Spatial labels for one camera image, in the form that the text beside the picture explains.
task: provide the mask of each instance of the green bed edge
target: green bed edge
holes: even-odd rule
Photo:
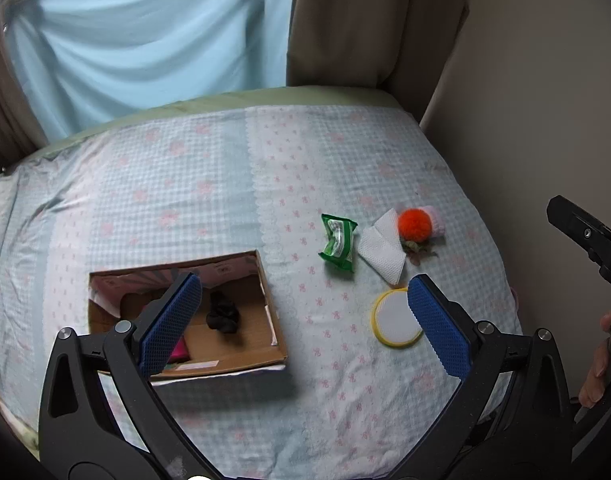
[[[281,106],[281,105],[364,105],[389,108],[400,108],[399,103],[390,94],[369,88],[349,88],[340,86],[293,86],[282,88],[264,88],[242,92],[227,92],[212,96],[197,97],[189,101],[177,101],[169,105],[150,108],[136,114],[131,114],[109,123],[88,128],[67,139],[59,140],[41,148],[24,159],[32,160],[42,156],[50,156],[67,149],[88,137],[100,134],[112,128],[121,128],[129,124],[142,123],[153,119],[165,119],[184,115],[220,112],[251,106]]]

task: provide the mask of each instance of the round sponge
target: round sponge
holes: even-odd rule
[[[421,209],[406,209],[399,215],[399,234],[404,240],[423,243],[432,234],[432,220]]]
[[[388,290],[372,307],[372,332],[384,345],[403,348],[415,343],[423,331],[408,306],[407,288]]]

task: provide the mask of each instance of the blue gripper pad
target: blue gripper pad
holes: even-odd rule
[[[150,330],[141,339],[138,366],[143,377],[158,374],[164,369],[201,304],[201,292],[201,280],[195,274],[189,274],[168,299]]]
[[[449,306],[445,296],[428,276],[417,275],[410,280],[408,306],[428,336],[447,374],[463,380],[472,365],[470,344],[442,303]]]

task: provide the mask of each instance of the bedsheet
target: bedsheet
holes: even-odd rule
[[[36,427],[57,330],[87,333],[87,274],[258,248],[286,336],[282,372],[168,384],[157,393],[224,475],[380,476],[425,433],[458,384],[423,337],[373,336],[388,285],[358,256],[330,268],[322,212],[358,231],[395,207],[446,223],[426,272],[476,319],[519,333],[498,250],[474,206],[404,111],[281,105],[148,120],[21,164],[0,200],[0,388]],[[125,436],[142,446],[103,378]],[[497,382],[489,409],[500,402]]]

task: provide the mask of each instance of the yellow-rimmed sponge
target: yellow-rimmed sponge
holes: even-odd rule
[[[421,325],[408,306],[408,289],[397,288],[381,294],[372,307],[372,332],[384,345],[404,348],[423,334]]]

